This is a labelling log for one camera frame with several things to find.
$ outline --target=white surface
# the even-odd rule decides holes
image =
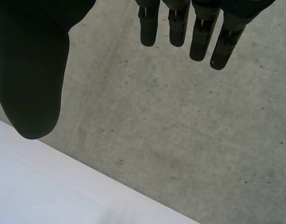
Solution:
[[[197,224],[0,121],[0,224]]]

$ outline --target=concrete floor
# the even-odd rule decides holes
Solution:
[[[97,1],[70,32],[55,130],[44,143],[202,224],[286,224],[286,0],[245,30],[228,66],[154,47],[133,0]],[[0,120],[8,120],[0,107]]]

